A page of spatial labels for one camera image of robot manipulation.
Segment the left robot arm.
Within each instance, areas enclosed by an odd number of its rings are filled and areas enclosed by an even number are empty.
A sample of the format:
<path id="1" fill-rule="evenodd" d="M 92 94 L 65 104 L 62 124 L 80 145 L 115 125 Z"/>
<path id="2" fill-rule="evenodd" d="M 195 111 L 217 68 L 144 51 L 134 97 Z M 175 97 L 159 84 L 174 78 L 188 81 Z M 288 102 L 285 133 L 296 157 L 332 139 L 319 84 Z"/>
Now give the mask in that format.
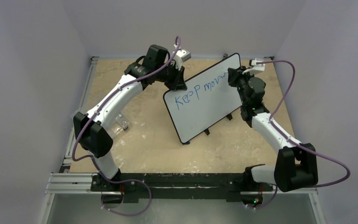
<path id="1" fill-rule="evenodd" d="M 102 185 L 109 191 L 118 189 L 123 181 L 110 153 L 114 141 L 108 127 L 133 98 L 154 82 L 161 82 L 172 91 L 187 89 L 183 63 L 191 58 L 191 53 L 180 48 L 179 43 L 174 47 L 170 53 L 162 46 L 151 45 L 144 56 L 128 65 L 116 86 L 99 103 L 86 113 L 73 116 L 75 145 L 87 151 L 86 157 L 92 159 L 103 177 Z"/>

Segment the white whiteboard black frame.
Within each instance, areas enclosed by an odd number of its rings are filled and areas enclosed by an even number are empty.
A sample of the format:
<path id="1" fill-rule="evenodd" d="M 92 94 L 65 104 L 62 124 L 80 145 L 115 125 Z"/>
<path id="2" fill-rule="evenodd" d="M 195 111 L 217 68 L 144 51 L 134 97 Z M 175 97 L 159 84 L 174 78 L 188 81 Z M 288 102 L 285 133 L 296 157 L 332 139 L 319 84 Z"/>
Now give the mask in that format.
<path id="1" fill-rule="evenodd" d="M 185 81 L 185 91 L 166 91 L 166 105 L 181 144 L 188 142 L 241 106 L 237 89 L 228 84 L 228 69 L 241 66 L 238 53 Z"/>

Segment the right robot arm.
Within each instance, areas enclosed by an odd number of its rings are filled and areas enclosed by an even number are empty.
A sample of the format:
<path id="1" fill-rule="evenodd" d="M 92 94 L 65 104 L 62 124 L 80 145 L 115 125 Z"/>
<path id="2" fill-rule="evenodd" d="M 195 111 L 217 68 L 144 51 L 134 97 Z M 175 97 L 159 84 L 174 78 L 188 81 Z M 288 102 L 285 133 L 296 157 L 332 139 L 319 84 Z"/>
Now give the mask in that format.
<path id="1" fill-rule="evenodd" d="M 244 186 L 254 190 L 261 183 L 267 183 L 288 192 L 317 185 L 318 171 L 314 146 L 292 137 L 271 117 L 263 103 L 265 82 L 245 72 L 243 67 L 229 68 L 227 73 L 229 86 L 236 88 L 239 93 L 242 119 L 277 153 L 273 167 L 265 164 L 246 167 Z"/>

